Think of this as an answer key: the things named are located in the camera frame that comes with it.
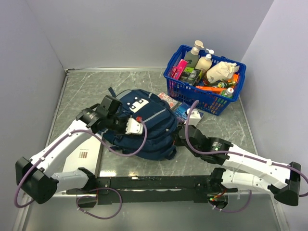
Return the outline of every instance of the backpack strap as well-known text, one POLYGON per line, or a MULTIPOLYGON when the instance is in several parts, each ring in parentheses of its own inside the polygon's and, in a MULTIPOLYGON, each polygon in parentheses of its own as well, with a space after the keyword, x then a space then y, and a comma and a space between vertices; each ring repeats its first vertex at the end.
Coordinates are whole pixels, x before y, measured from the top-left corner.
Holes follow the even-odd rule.
POLYGON ((112 89, 112 87, 108 88, 108 91, 110 92, 110 94, 111 94, 113 97, 116 97, 116 93, 115 93, 115 91, 112 89))

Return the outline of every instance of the navy blue backpack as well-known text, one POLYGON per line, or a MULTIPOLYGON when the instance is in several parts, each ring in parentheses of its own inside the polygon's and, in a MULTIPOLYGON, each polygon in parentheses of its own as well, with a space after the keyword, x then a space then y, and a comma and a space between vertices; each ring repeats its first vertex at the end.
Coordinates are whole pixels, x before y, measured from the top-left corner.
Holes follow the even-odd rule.
MULTIPOLYGON (((172 159, 176 154, 172 133, 177 129, 178 121, 169 104, 145 90, 125 90, 117 96, 112 88, 109 91, 122 102, 119 117, 131 115, 136 119, 140 116, 147 126, 148 137, 137 156, 149 160, 172 159)), ((138 136, 119 135, 114 131, 105 130, 102 135, 115 145, 112 147, 114 150, 122 150, 123 154, 136 151, 144 138, 144 132, 143 135, 138 136)))

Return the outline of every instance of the blue plastic basket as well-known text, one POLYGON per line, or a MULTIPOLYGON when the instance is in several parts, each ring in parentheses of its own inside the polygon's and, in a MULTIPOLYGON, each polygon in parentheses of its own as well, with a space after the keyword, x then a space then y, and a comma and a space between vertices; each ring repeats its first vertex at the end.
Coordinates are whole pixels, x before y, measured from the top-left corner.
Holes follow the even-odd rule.
MULTIPOLYGON (((212 93, 211 91, 201 90, 189 85, 188 83, 171 78, 172 67, 177 66, 180 60, 184 58, 186 52, 190 51, 191 49, 192 48, 189 46, 181 45, 178 51, 175 52, 170 59, 164 72, 164 77, 167 80, 168 95, 173 99, 180 102, 185 102, 188 105, 192 105, 195 100, 199 100, 200 102, 198 103, 197 108, 218 116, 229 105, 229 103, 237 101, 245 81, 246 65, 234 60, 227 59, 223 56, 218 57, 212 55, 212 66, 218 64, 220 61, 226 61, 230 63, 237 63, 237 65, 240 67, 239 71, 237 72, 239 77, 236 86, 234 87, 233 98, 226 98, 212 93)), ((206 56, 207 53, 204 50, 201 50, 199 55, 200 57, 206 56)))

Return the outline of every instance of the red item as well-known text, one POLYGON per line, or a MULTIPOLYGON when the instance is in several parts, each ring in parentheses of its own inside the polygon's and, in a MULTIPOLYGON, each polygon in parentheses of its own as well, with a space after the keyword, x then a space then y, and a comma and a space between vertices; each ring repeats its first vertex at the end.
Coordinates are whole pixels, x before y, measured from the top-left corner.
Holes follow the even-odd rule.
POLYGON ((142 121, 142 117, 141 117, 141 116, 138 116, 138 117, 136 118, 136 121, 140 123, 140 122, 142 121))

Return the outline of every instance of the white pump bottle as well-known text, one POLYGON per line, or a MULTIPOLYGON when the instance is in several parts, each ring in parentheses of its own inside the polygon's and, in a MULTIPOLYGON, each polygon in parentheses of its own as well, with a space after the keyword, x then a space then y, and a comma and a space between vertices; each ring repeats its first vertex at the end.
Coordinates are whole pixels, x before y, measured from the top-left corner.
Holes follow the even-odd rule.
POLYGON ((201 48, 204 48, 203 42, 196 40, 194 42, 194 47, 191 51, 187 52, 184 60, 187 61, 187 67, 195 68, 197 65, 197 62, 199 60, 199 51, 201 48))
POLYGON ((201 70, 203 75, 212 66, 212 54, 214 54, 213 50, 206 50, 208 51, 208 54, 205 57, 201 57, 195 67, 195 69, 201 70))

